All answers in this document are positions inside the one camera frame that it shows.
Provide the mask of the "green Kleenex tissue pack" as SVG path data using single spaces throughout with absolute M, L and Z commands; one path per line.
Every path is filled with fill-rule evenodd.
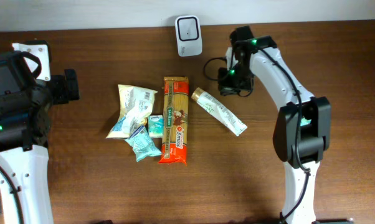
M 163 137 L 163 116 L 151 115 L 148 117 L 148 134 L 151 138 Z

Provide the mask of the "orange spaghetti pasta pack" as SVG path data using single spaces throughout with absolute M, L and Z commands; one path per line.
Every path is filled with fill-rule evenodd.
M 164 77 L 163 137 L 160 164 L 186 163 L 189 80 Z

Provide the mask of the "cream white snack bag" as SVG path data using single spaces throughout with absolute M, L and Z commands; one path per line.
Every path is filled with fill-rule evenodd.
M 140 126 L 146 124 L 152 113 L 156 90 L 148 88 L 118 85 L 120 97 L 120 116 L 111 128 L 107 139 L 127 139 Z

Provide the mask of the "white cream tube gold cap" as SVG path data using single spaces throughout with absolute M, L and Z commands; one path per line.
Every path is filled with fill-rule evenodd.
M 247 129 L 247 126 L 233 112 L 203 89 L 196 88 L 191 98 L 236 136 L 240 136 Z

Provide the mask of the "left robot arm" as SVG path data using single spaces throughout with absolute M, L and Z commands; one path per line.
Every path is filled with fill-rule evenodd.
M 79 100 L 77 74 L 40 80 L 39 57 L 0 54 L 0 201 L 6 223 L 53 223 L 48 187 L 49 110 Z

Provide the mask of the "small teal snack bag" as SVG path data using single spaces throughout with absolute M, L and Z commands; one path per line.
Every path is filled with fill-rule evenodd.
M 162 152 L 155 146 L 153 140 L 150 138 L 145 126 L 140 126 L 128 139 L 125 139 L 125 141 L 132 147 L 137 162 L 146 157 L 162 155 Z

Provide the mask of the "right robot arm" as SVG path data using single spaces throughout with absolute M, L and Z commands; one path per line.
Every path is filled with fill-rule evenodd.
M 227 66 L 219 69 L 222 96 L 250 95 L 258 78 L 278 110 L 273 147 L 285 171 L 285 202 L 280 223 L 316 223 L 316 173 L 330 146 L 331 104 L 316 97 L 294 76 L 269 36 L 255 37 L 250 27 L 229 36 Z

